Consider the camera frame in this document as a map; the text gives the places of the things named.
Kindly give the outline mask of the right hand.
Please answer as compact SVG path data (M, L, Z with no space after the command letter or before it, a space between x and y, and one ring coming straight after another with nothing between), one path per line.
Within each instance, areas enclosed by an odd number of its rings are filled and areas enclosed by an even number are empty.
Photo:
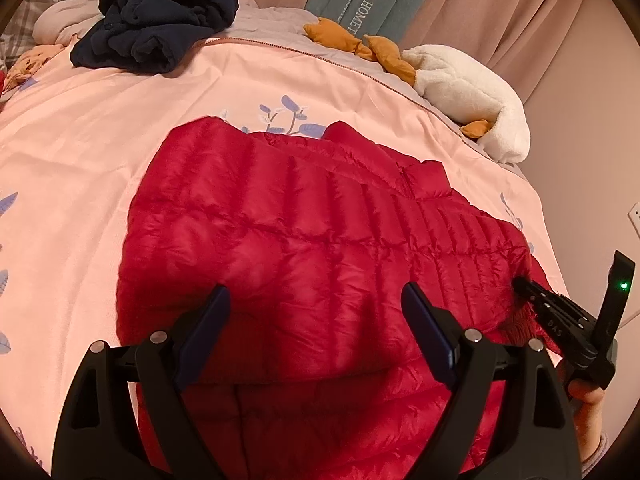
M600 448L605 392L599 386L583 379L568 380L570 367L563 360L558 363L555 369L559 378L566 385L568 395L576 402L573 422L580 459L585 463Z

